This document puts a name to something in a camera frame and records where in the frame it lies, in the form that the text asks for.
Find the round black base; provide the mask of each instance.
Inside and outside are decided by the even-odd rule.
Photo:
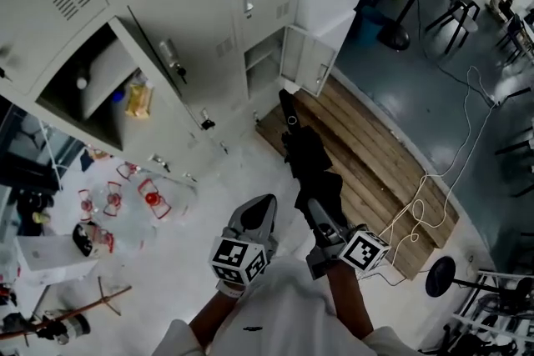
[[[410,46],[410,35],[395,21],[389,21],[378,33],[378,40],[388,48],[396,51],[405,51]]]
[[[426,276],[426,293],[431,297],[440,297],[452,285],[456,273],[456,264],[451,257],[442,257],[432,266]]]

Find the sleeve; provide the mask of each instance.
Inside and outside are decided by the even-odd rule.
[[[402,343],[389,326],[376,329],[362,341],[378,356],[421,356],[419,352]]]
[[[173,320],[152,356],[205,356],[191,328],[183,320]]]

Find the wire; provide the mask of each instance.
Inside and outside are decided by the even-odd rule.
[[[421,270],[417,275],[419,274],[422,274],[422,273],[428,273],[430,272],[430,270]],[[361,281],[361,280],[366,280],[366,279],[370,279],[370,278],[373,278],[375,276],[380,276],[381,278],[383,278],[385,280],[385,282],[390,285],[391,287],[395,287],[397,285],[400,285],[401,283],[403,283],[406,278],[402,278],[399,282],[397,283],[391,283],[386,276],[384,276],[382,273],[373,273],[373,274],[370,274],[369,276],[364,276],[363,278],[359,278],[358,280]]]
[[[437,62],[434,62],[432,61],[431,58],[429,58],[428,54],[426,53],[426,50],[425,50],[425,45],[424,43],[421,41],[421,5],[420,5],[420,2],[419,0],[417,0],[417,22],[418,22],[418,28],[417,28],[417,36],[419,38],[419,43],[421,45],[421,50],[423,51],[423,54],[425,55],[425,58],[430,62],[432,63],[432,65],[434,65],[440,72],[444,73],[446,76],[448,76],[449,78],[451,78],[452,80],[464,85],[464,86],[467,86],[469,88],[471,88],[471,91],[474,91],[476,93],[478,93],[482,99],[484,100],[484,103],[486,103],[486,105],[488,107],[491,107],[491,104],[488,103],[488,99],[491,100],[491,97],[487,94],[487,92],[484,90],[484,88],[482,88],[482,90],[484,91],[484,94],[487,96],[487,98],[484,98],[484,94],[482,94],[481,91],[479,91],[478,89],[472,87],[469,82],[464,82],[463,80],[457,78],[454,74],[450,73],[450,72],[447,72],[444,68],[441,67],[441,65]]]
[[[479,81],[479,84],[481,85],[481,89],[487,95],[487,92],[486,92],[486,90],[484,89],[484,87],[482,85],[481,73],[478,70],[478,68],[476,68],[474,66],[470,66],[469,67],[469,70],[467,70],[467,75],[466,75],[467,82],[469,82],[469,73],[471,72],[472,69],[475,69],[476,72],[478,73],[478,81]],[[473,154],[473,152],[475,150],[476,144],[478,143],[478,141],[479,141],[479,139],[480,139],[480,137],[482,135],[482,131],[484,130],[484,127],[486,126],[487,120],[490,117],[491,112],[493,111],[493,108],[495,108],[497,104],[494,103],[491,106],[488,114],[486,115],[486,117],[484,119],[484,123],[482,124],[481,129],[480,129],[478,135],[476,136],[476,140],[473,143],[473,146],[472,146],[469,154],[467,155],[467,159],[464,162],[464,165],[462,166],[462,168],[461,168],[460,172],[458,173],[458,176],[454,180],[453,184],[449,188],[449,191],[448,191],[448,193],[446,195],[446,198],[445,198],[445,202],[443,204],[443,217],[442,217],[441,221],[438,224],[430,224],[430,223],[428,223],[428,222],[423,220],[423,218],[425,216],[425,203],[424,203],[424,201],[422,199],[418,198],[417,196],[419,195],[419,192],[421,191],[421,189],[423,188],[423,186],[426,183],[426,180],[429,177],[441,178],[441,177],[444,177],[445,175],[447,175],[452,170],[453,166],[456,163],[456,160],[458,159],[458,156],[460,155],[461,150],[467,145],[467,142],[469,141],[469,137],[471,136],[471,121],[469,120],[469,114],[467,113],[467,99],[469,97],[469,94],[471,93],[471,88],[472,88],[471,85],[467,85],[467,93],[466,93],[466,96],[464,97],[464,102],[463,102],[463,108],[464,108],[464,114],[466,115],[468,133],[467,133],[466,139],[464,140],[464,142],[461,144],[461,146],[456,151],[456,155],[452,159],[451,165],[449,166],[449,168],[446,169],[446,171],[444,173],[429,174],[427,171],[425,171],[425,174],[421,177],[421,179],[419,181],[419,187],[417,188],[416,194],[414,194],[414,197],[412,198],[412,200],[393,218],[393,220],[391,221],[391,224],[389,226],[387,226],[384,230],[382,230],[382,232],[380,232],[380,234],[379,234],[379,236],[381,237],[384,233],[386,233],[389,229],[391,229],[391,233],[390,233],[390,244],[391,244],[391,241],[393,240],[393,232],[394,232],[394,227],[395,227],[396,222],[399,221],[402,218],[402,216],[407,211],[409,211],[411,209],[411,215],[415,219],[416,225],[412,228],[410,234],[407,234],[397,244],[397,246],[395,248],[395,253],[393,255],[393,259],[391,260],[391,265],[395,265],[395,260],[396,260],[397,254],[399,253],[399,248],[401,247],[402,243],[405,240],[407,240],[409,238],[412,243],[415,243],[415,242],[417,242],[419,240],[420,235],[418,233],[416,233],[416,228],[420,224],[424,224],[424,225],[426,225],[427,227],[430,227],[430,228],[439,228],[446,221],[446,218],[447,218],[446,206],[449,203],[449,198],[450,198],[450,196],[452,194],[452,190],[456,186],[456,184],[458,183],[458,181],[461,178],[461,175],[463,174],[464,170],[466,169],[466,166],[469,163],[469,160],[471,159],[471,155]],[[421,206],[421,215],[420,215],[420,217],[417,217],[416,216],[416,212],[415,212],[417,204],[420,204],[420,206]]]

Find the white shirt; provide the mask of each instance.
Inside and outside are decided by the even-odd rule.
[[[313,280],[305,263],[277,258],[247,289],[211,345],[213,356],[421,356],[393,329],[378,328],[363,341],[335,316],[326,278]],[[181,320],[174,320],[153,356],[202,356]]]

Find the white box on floor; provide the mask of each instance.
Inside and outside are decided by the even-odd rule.
[[[359,230],[339,256],[360,272],[369,272],[378,267],[391,246],[369,230]]]
[[[82,278],[97,259],[84,257],[72,236],[17,236],[20,278],[33,286]]]

